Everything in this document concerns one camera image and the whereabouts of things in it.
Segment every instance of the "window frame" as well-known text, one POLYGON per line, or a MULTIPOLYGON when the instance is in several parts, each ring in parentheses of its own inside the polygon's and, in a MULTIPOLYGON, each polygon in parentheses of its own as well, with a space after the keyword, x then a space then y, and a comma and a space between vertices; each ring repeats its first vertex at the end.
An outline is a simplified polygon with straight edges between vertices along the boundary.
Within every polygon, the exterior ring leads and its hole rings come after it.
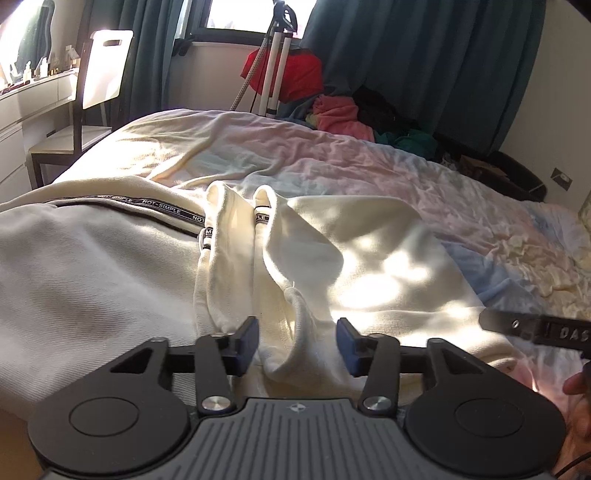
POLYGON ((265 34, 247 30, 231 30, 230 28, 208 28, 207 20, 212 9, 213 0, 193 0, 189 9, 189 19, 184 38, 191 37, 195 42, 235 43, 259 47, 265 34))

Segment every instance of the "mirror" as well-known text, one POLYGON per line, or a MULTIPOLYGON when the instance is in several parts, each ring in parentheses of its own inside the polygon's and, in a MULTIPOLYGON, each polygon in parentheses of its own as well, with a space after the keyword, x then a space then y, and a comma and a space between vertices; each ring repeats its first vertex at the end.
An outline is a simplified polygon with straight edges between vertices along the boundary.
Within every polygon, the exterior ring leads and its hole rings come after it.
POLYGON ((5 83, 19 82, 28 62, 34 71, 49 56, 55 8, 53 0, 24 0, 0 25, 0 79, 5 83))

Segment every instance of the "power outlet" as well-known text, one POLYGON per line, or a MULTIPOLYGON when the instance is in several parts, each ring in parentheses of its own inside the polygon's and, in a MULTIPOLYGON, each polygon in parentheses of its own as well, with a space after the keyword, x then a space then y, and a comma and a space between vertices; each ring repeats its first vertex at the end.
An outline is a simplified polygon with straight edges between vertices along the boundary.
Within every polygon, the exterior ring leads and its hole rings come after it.
POLYGON ((554 171, 552 172, 552 176, 550 178, 567 192, 569 191, 569 188, 573 182, 573 179, 571 179, 566 173, 561 172, 557 168, 554 169, 554 171))

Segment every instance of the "white dresser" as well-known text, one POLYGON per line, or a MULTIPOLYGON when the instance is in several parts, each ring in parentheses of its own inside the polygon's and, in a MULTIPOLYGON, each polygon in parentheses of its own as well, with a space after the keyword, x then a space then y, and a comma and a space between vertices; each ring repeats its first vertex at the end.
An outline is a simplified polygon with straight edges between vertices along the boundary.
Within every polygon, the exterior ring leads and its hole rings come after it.
POLYGON ((39 125, 48 124, 43 116, 74 99, 77 75, 77 69, 71 70, 0 96, 0 203, 31 190, 26 165, 30 145, 25 137, 44 138, 50 133, 39 130, 43 128, 39 125))

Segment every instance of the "white wall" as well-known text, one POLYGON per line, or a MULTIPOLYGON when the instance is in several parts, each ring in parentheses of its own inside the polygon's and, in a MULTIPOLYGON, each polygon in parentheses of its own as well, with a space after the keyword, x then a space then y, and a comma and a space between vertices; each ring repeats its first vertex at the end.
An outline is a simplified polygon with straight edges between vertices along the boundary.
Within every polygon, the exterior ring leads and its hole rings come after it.
MULTIPOLYGON (((171 61, 168 107, 229 110, 244 81, 240 73, 246 58, 254 50, 231 43, 194 43, 184 57, 171 61)), ((253 96, 249 87, 238 110, 248 111, 253 96)))
POLYGON ((68 45, 76 45, 84 0, 53 1, 56 9, 51 20, 51 51, 61 58, 68 45))
POLYGON ((578 211, 591 189, 591 23, 548 0, 530 82, 501 150, 548 187, 546 202, 578 211), (565 192, 554 168, 573 179, 565 192))

